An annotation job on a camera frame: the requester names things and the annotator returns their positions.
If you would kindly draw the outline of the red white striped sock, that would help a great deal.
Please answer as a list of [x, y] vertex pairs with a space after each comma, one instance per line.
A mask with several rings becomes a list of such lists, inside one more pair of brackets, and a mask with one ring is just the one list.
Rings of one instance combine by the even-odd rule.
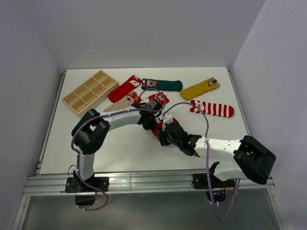
[[205, 101], [198, 101], [198, 100], [191, 100], [190, 103], [194, 106], [192, 106], [189, 110], [192, 113], [200, 114], [200, 110], [207, 114], [207, 115], [213, 115], [218, 117], [227, 117], [231, 118], [235, 110], [232, 106], [221, 104], [221, 103], [209, 103]]

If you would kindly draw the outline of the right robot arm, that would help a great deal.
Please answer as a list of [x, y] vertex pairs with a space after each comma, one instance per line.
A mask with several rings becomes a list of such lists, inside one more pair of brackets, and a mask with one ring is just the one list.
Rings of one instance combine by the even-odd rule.
[[188, 134], [178, 122], [159, 123], [153, 131], [161, 146], [174, 145], [187, 156], [213, 157], [208, 183], [217, 187], [223, 181], [246, 177], [266, 184], [276, 156], [252, 136], [223, 140]]

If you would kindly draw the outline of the red sock with santa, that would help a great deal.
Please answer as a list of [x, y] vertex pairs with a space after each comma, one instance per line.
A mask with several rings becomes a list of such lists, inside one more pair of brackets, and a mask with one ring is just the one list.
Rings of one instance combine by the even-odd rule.
[[166, 126], [167, 126], [168, 124], [163, 124], [163, 122], [159, 122], [158, 123], [158, 125], [157, 125], [157, 127], [156, 127], [156, 129], [152, 129], [151, 130], [151, 132], [154, 134], [154, 136], [157, 138], [157, 133], [158, 133], [158, 131], [164, 131], [165, 132], [165, 130], [166, 130]]

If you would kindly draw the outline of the yellow sock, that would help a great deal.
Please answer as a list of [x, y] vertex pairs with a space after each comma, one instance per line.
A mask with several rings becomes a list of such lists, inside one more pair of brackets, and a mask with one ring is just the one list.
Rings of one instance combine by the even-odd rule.
[[206, 79], [198, 84], [192, 85], [186, 89], [183, 89], [179, 92], [179, 95], [185, 100], [191, 100], [196, 98], [204, 93], [217, 89], [220, 86], [220, 83], [216, 78], [212, 77]]

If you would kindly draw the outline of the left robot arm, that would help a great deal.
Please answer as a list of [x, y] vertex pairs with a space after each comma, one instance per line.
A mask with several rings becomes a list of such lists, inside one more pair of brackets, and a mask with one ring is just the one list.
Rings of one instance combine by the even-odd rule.
[[82, 191], [92, 189], [95, 153], [102, 147], [108, 132], [127, 125], [141, 125], [143, 129], [151, 130], [157, 126], [156, 115], [162, 109], [156, 99], [151, 99], [113, 112], [88, 110], [71, 132], [71, 148], [77, 155], [73, 173], [76, 186]]

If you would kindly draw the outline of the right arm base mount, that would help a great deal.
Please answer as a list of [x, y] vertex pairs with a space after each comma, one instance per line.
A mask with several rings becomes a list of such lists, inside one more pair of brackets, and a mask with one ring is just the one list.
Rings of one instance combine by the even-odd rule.
[[[206, 173], [195, 173], [192, 175], [193, 180], [191, 186], [194, 189], [206, 190], [207, 199], [211, 202], [211, 196], [209, 192], [209, 182]], [[210, 175], [211, 188], [213, 193], [213, 200], [215, 203], [223, 203], [230, 199], [230, 196], [227, 194], [227, 188], [234, 188], [236, 186], [235, 179], [229, 179], [226, 181], [221, 181], [213, 175]]]

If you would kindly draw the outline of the dark green sock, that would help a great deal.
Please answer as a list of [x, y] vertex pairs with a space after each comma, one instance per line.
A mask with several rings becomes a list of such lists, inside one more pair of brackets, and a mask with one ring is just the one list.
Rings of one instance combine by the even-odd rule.
[[169, 81], [169, 80], [155, 80], [155, 79], [142, 79], [143, 90], [157, 89], [159, 91], [179, 92], [183, 88], [181, 81]]

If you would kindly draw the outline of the beige sock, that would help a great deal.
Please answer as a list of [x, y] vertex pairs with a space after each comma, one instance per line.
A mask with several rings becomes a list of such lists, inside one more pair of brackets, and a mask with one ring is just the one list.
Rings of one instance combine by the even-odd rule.
[[141, 101], [140, 96], [135, 91], [132, 91], [130, 94], [124, 96], [119, 101], [113, 103], [112, 105], [104, 109], [103, 112], [113, 112], [117, 110], [122, 110], [128, 108], [132, 104], [137, 104], [140, 101]]

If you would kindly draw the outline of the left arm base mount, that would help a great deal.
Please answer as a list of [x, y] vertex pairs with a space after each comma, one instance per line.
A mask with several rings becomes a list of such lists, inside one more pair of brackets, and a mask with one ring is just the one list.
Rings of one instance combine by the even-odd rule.
[[74, 193], [94, 193], [94, 195], [75, 195], [75, 204], [79, 207], [91, 206], [96, 201], [97, 193], [102, 193], [106, 196], [106, 202], [109, 200], [106, 192], [108, 191], [109, 178], [92, 176], [83, 183], [80, 178], [75, 175], [69, 177], [66, 181], [64, 192], [67, 194]]

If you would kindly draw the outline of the aluminium front rail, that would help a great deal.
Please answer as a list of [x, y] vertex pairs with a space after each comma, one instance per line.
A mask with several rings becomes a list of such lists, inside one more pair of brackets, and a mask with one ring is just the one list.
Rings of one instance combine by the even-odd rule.
[[[160, 172], [97, 173], [96, 177], [108, 177], [108, 194], [136, 194], [194, 191], [192, 175], [204, 170], [179, 170]], [[36, 175], [28, 177], [22, 196], [64, 196], [66, 174]]]

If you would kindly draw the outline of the red sock upper left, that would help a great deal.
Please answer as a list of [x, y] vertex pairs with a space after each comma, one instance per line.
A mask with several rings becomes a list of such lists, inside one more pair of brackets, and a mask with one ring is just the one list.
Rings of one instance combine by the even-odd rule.
[[135, 75], [129, 77], [123, 84], [114, 89], [109, 95], [108, 99], [115, 103], [122, 99], [124, 96], [127, 96], [131, 91], [136, 89], [142, 80]]

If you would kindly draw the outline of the wooden compartment tray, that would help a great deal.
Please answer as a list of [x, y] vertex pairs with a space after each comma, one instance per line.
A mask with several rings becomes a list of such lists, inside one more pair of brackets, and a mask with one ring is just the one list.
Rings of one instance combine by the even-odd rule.
[[96, 108], [118, 88], [119, 82], [102, 70], [62, 98], [63, 103], [78, 117]]

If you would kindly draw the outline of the red sock centre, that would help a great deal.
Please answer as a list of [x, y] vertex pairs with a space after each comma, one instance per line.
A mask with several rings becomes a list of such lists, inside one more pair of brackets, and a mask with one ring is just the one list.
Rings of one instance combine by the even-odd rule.
[[156, 99], [161, 105], [169, 103], [169, 98], [164, 94], [164, 92], [152, 94], [148, 96], [147, 99], [148, 101], [151, 99]]

